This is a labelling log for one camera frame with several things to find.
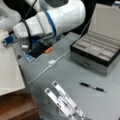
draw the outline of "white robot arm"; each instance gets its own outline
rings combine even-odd
[[[12,31],[13,27],[21,20],[18,12],[8,8],[3,0],[0,0],[0,30]]]
[[[50,7],[45,0],[40,2],[46,11],[39,12],[26,20],[31,36],[49,39],[80,26],[85,20],[86,10],[80,0],[68,0],[67,4],[58,8]],[[23,22],[17,24],[13,30],[18,39],[28,37],[28,31]]]

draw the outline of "gray table surface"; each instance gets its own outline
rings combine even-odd
[[[66,53],[78,38],[79,35],[69,33],[53,46],[50,54],[43,54],[32,63],[24,64],[22,69],[27,82],[38,76],[48,66],[48,61],[56,60]],[[64,88],[88,118],[118,120],[120,117],[120,64],[108,76],[103,76],[73,62],[69,53],[31,83],[30,90],[45,120],[64,120],[59,116],[56,105],[44,92],[49,87],[57,94],[52,87],[53,81],[57,81]],[[104,88],[107,93],[82,87],[79,85],[80,82]]]

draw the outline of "black cable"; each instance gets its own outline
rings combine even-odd
[[[29,43],[30,43],[29,49],[32,50],[32,36],[31,36],[31,33],[30,33],[29,26],[28,26],[27,22],[24,19],[22,20],[22,22],[26,26],[26,29],[27,29],[27,32],[28,32],[28,38],[29,38]]]
[[[30,9],[28,10],[28,12],[26,13],[24,20],[27,18],[27,16],[29,15],[29,13],[31,12],[31,10],[33,9],[34,5],[36,4],[37,0],[34,1],[34,3],[32,4],[32,6],[30,7]]]
[[[29,13],[31,12],[31,10],[33,9],[34,5],[36,4],[37,0],[34,1],[34,3],[32,4],[32,6],[30,7],[30,9],[28,10],[28,12],[26,13],[24,19],[22,20],[22,22],[24,23],[24,25],[26,26],[27,32],[28,32],[28,38],[29,38],[29,43],[30,43],[30,50],[32,50],[32,35],[30,33],[30,29],[29,26],[27,24],[27,22],[25,21],[25,19],[27,18],[27,16],[29,15]]]

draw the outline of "metal box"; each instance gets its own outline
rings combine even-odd
[[[97,5],[88,33],[70,47],[72,60],[107,75],[120,60],[118,20],[118,9]]]

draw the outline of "pen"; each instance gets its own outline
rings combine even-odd
[[[97,91],[100,91],[100,92],[107,92],[107,91],[105,91],[105,90],[102,89],[102,88],[95,87],[95,86],[92,86],[92,85],[87,84],[87,83],[84,83],[84,82],[81,82],[80,85],[82,85],[82,86],[84,86],[84,87],[92,88],[92,89],[97,90]]]

